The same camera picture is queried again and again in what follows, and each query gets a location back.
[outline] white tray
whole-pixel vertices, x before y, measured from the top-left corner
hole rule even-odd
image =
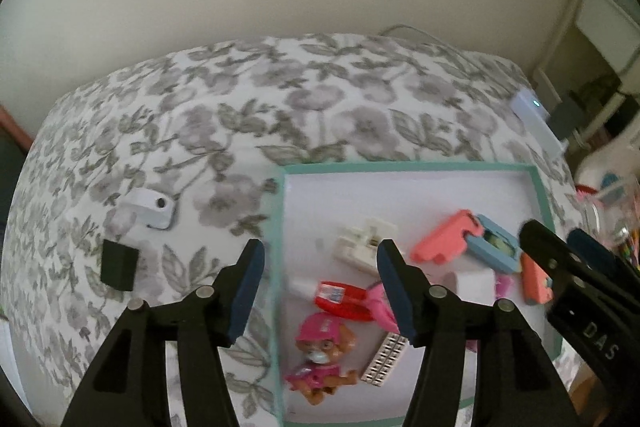
[[[394,223],[399,232],[393,239],[405,252],[460,208],[484,214],[516,236],[528,219],[542,221],[553,230],[545,190],[533,166],[393,162],[290,166],[284,171],[282,236],[273,248],[282,254],[274,260],[283,288],[278,332],[282,375],[302,362],[294,338],[304,318],[318,311],[311,302],[287,292],[287,279],[331,280],[360,287],[376,280],[332,257],[334,242],[343,227],[360,227],[367,217]],[[432,283],[439,282],[450,271],[484,267],[467,254],[443,266],[432,263],[419,266],[429,274]],[[550,356],[558,356],[559,337],[546,322],[544,307],[526,305],[520,284],[514,285],[508,297],[540,334]],[[343,371],[360,371],[376,352],[385,332],[374,323],[347,321],[347,324],[357,334],[358,345],[342,359],[341,366]],[[285,425],[401,425],[423,351],[424,348],[409,347],[383,387],[367,383],[343,387],[318,406],[311,406],[300,393],[283,385],[278,393],[281,420]],[[473,400],[475,377],[476,355],[467,351],[461,407]]]

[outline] pink hat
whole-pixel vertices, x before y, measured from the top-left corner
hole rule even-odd
[[[314,313],[309,315],[300,326],[300,333],[296,341],[315,342],[330,340],[340,341],[340,325],[342,321],[329,313]]]

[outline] screw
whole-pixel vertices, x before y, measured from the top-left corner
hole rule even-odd
[[[145,301],[140,297],[133,297],[129,303],[127,304],[127,308],[129,308],[132,312],[139,310],[142,306],[145,305]]]
[[[196,290],[196,295],[201,299],[208,299],[212,296],[216,291],[213,289],[213,286],[200,286]]]
[[[498,308],[500,308],[503,312],[512,312],[514,311],[514,309],[516,309],[516,305],[509,299],[500,299],[498,301]]]
[[[442,299],[447,296],[447,289],[444,286],[435,285],[429,288],[429,295],[436,299]]]

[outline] table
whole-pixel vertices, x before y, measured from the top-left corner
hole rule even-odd
[[[14,344],[22,344],[18,365],[34,411],[60,422],[130,298],[151,305],[181,299],[233,263],[249,237],[262,237],[283,165],[533,163],[564,237],[580,220],[574,185],[564,160],[551,162],[509,108],[523,86],[520,69],[503,58],[402,39],[315,34],[177,52],[68,93],[49,113],[18,181],[0,275],[0,304]],[[171,229],[143,227],[118,205],[135,187],[175,198]],[[100,282],[104,238],[140,250],[130,293]],[[277,425],[272,322],[265,284],[247,331],[222,355],[246,427]],[[171,354],[170,401],[180,425]],[[577,363],[564,346],[556,367],[565,382]],[[46,402],[43,387],[64,396],[57,410],[38,407]],[[461,410],[458,424],[469,421],[470,409]]]

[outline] teal tray border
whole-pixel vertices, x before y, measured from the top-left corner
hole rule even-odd
[[[284,218],[285,182],[293,174],[344,174],[351,172],[412,172],[412,171],[510,171],[526,172],[529,174],[538,199],[543,224],[552,232],[556,231],[553,214],[546,197],[545,185],[542,183],[538,168],[535,165],[523,163],[492,163],[492,162],[347,162],[347,163],[317,163],[295,164],[282,167],[278,176],[278,197],[271,214],[271,227],[268,238],[271,241],[271,273],[274,306],[274,327],[271,330],[271,364],[275,379],[275,415],[282,427],[401,427],[404,417],[387,418],[383,420],[349,422],[349,423],[296,423],[284,421],[283,385],[280,378],[280,352],[278,349],[278,335],[280,330],[280,302],[282,295],[282,222]],[[562,337],[558,332],[554,336],[553,346],[549,357],[555,360],[560,356]],[[473,398],[460,401],[460,409],[471,405]]]

